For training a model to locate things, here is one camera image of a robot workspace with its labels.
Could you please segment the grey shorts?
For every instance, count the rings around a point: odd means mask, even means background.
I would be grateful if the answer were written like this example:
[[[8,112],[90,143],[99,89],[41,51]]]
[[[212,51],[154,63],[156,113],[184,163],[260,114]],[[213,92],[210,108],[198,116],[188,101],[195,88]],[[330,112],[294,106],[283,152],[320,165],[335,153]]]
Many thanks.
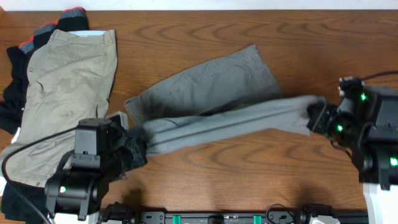
[[[286,98],[255,45],[173,75],[125,101],[149,155],[265,129],[307,135],[314,95]]]

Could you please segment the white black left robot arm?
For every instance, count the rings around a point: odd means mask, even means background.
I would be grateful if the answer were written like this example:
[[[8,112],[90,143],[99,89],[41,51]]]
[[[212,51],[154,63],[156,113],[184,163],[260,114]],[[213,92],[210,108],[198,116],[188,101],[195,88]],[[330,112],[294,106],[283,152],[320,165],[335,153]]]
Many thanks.
[[[58,170],[45,185],[46,209],[85,221],[101,208],[109,184],[147,164],[147,144],[121,129],[83,129],[75,133],[75,149],[67,170]]]

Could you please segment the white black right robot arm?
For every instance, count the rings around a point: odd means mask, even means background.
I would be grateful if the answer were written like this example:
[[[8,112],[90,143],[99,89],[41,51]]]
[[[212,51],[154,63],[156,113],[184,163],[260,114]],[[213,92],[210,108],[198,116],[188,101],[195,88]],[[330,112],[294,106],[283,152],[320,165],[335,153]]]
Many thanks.
[[[349,149],[363,185],[370,223],[397,223],[397,91],[346,87],[341,102],[308,106],[311,132]]]

